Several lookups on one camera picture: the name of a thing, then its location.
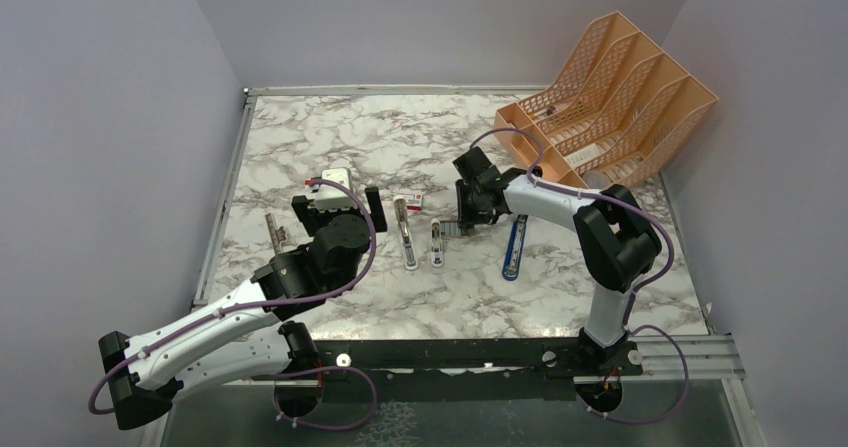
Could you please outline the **metal stapler magazine rail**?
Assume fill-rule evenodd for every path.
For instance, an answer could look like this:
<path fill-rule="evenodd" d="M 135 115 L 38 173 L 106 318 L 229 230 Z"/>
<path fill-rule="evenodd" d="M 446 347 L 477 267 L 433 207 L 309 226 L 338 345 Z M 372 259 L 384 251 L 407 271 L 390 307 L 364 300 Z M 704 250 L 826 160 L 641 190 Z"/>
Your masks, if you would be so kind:
<path fill-rule="evenodd" d="M 285 247 L 285 242 L 287 239 L 286 231 L 283 227 L 277 225 L 275 216 L 272 213 L 266 213 L 264 218 L 268 229 L 273 252 L 275 255 L 280 255 L 283 253 Z"/>

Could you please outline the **staple box tray with staples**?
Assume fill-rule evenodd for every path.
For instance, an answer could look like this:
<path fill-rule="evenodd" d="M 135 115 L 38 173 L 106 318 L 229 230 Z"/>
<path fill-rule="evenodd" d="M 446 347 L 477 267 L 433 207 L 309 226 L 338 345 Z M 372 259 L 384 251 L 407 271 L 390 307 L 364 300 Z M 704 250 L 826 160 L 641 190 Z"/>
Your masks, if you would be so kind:
<path fill-rule="evenodd" d="M 458 220 L 444 220 L 440 222 L 441 233 L 446 238 L 461 238 L 473 233 L 474 225 Z"/>

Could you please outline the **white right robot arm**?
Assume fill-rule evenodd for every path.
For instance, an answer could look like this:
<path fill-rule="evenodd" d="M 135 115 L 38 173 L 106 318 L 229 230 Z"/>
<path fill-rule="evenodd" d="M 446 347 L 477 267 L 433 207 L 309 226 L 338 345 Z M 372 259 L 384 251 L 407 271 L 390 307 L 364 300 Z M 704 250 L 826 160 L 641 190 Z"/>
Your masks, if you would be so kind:
<path fill-rule="evenodd" d="M 474 147 L 453 161 L 459 221 L 493 225 L 500 216 L 526 215 L 573 231 L 595 288 L 577 347 L 579 365 L 600 374 L 617 359 L 615 344 L 626 336 L 634 282 L 661 253 L 660 238 L 630 189 L 605 190 L 552 183 L 523 169 L 500 171 Z"/>

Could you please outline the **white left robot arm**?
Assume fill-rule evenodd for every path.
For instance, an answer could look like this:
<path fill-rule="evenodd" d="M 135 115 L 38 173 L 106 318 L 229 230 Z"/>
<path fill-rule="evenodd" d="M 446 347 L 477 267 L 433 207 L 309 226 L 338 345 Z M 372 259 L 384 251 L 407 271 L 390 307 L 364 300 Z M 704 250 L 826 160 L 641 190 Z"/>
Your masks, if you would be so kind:
<path fill-rule="evenodd" d="M 376 186 L 363 199 L 327 179 L 310 187 L 314 198 L 296 196 L 291 207 L 311 242 L 275 255 L 230 294 L 164 327 L 99 339 L 104 376 L 90 413 L 112 414 L 119 429 L 132 430 L 202 387 L 281 371 L 298 378 L 316 366 L 306 328 L 291 319 L 365 277 L 387 222 Z"/>

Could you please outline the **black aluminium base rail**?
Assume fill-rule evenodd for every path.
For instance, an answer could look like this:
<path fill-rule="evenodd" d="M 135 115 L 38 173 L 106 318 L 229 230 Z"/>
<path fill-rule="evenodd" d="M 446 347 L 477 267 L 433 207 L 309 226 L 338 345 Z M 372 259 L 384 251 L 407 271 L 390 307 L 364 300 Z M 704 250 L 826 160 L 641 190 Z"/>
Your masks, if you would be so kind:
<path fill-rule="evenodd" d="M 632 336 L 605 353 L 576 337 L 450 340 L 319 340 L 312 359 L 267 376 L 284 400 L 325 403 L 572 401 L 576 388 L 629 382 L 742 379 L 729 336 Z"/>

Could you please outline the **peach plastic desk organizer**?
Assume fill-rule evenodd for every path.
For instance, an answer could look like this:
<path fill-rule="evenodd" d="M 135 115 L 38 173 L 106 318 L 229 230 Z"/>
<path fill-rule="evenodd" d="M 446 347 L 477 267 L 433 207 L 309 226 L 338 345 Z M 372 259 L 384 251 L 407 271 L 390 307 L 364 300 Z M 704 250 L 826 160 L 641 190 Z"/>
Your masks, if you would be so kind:
<path fill-rule="evenodd" d="M 497 110 L 496 138 L 546 180 L 604 189 L 659 173 L 718 97 L 623 14 L 594 20 L 555 81 Z"/>

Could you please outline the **red white staple box sleeve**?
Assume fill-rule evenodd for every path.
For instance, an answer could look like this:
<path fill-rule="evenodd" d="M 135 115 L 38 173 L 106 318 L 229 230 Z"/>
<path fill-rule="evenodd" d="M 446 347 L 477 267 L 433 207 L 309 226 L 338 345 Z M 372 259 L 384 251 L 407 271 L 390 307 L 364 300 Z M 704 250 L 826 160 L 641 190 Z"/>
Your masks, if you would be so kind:
<path fill-rule="evenodd" d="M 411 211 L 422 211 L 424 194 L 421 192 L 402 192 L 400 196 L 405 200 L 406 208 Z"/>

